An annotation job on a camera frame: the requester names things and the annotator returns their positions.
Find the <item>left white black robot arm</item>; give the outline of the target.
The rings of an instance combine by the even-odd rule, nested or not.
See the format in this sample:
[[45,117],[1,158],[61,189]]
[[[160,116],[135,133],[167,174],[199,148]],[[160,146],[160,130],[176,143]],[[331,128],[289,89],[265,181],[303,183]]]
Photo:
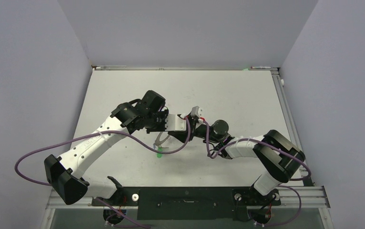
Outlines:
[[148,90],[142,99],[119,104],[105,121],[71,150],[49,155],[44,160],[47,181],[66,205],[79,201],[88,192],[103,197],[110,205],[122,200],[122,191],[109,178],[83,178],[87,169],[114,144],[143,128],[164,128],[168,113],[164,97]]

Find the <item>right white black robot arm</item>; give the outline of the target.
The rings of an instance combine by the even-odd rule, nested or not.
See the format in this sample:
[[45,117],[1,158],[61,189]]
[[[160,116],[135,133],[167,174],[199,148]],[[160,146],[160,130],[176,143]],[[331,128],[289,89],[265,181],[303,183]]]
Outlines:
[[167,118],[165,130],[181,142],[197,137],[206,144],[215,144],[214,150],[208,153],[211,158],[258,158],[266,171],[251,186],[250,198],[255,204],[264,203],[273,189],[294,180],[293,175],[299,167],[305,166],[304,153],[276,130],[256,138],[232,137],[224,120],[209,125],[204,118],[189,118],[186,122],[179,117]]

